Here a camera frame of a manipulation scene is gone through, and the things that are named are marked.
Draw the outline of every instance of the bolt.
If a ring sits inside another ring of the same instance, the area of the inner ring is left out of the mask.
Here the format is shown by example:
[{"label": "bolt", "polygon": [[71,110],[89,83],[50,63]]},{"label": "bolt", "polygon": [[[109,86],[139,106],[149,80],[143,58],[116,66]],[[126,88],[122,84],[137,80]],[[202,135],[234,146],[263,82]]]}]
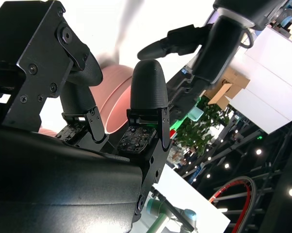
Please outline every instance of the bolt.
[{"label": "bolt", "polygon": [[69,44],[70,42],[72,42],[73,39],[72,31],[68,27],[64,27],[62,29],[61,38],[64,43]]},{"label": "bolt", "polygon": [[29,65],[29,73],[32,75],[35,75],[38,71],[37,65],[35,64],[30,64]]},{"label": "bolt", "polygon": [[62,16],[63,16],[63,13],[64,13],[64,9],[61,8],[61,7],[59,7],[59,8],[58,8],[58,16],[59,16],[59,17],[62,17]]},{"label": "bolt", "polygon": [[58,89],[57,84],[55,84],[55,83],[50,84],[50,91],[51,92],[56,92],[57,89]]},{"label": "bolt", "polygon": [[20,101],[21,103],[26,103],[28,101],[28,96],[27,95],[20,96]]},{"label": "bolt", "polygon": [[88,58],[88,55],[87,54],[84,54],[83,57],[82,57],[82,59],[83,59],[84,62],[87,60],[87,58]]},{"label": "bolt", "polygon": [[38,95],[37,100],[38,102],[42,102],[44,100],[44,95],[43,94]]}]

